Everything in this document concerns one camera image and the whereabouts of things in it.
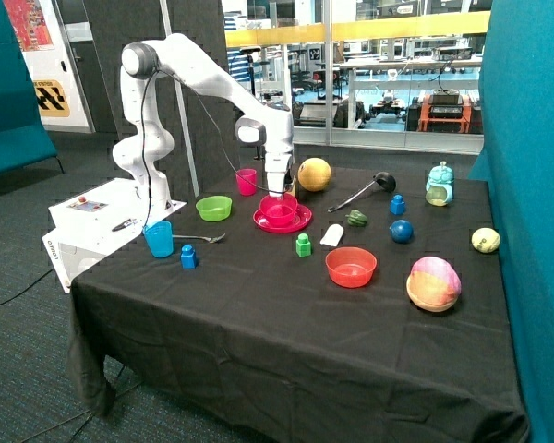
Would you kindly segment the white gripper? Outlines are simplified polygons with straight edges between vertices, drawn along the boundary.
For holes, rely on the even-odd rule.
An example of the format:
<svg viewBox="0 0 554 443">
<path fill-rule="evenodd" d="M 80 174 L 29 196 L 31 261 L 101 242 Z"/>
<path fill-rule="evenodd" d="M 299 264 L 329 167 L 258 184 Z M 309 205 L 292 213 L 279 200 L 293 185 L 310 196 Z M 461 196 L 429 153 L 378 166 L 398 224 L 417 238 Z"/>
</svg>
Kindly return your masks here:
<svg viewBox="0 0 554 443">
<path fill-rule="evenodd" d="M 265 155 L 264 170 L 270 194 L 284 194 L 292 190 L 294 183 L 291 176 L 292 165 L 292 154 Z"/>
</svg>

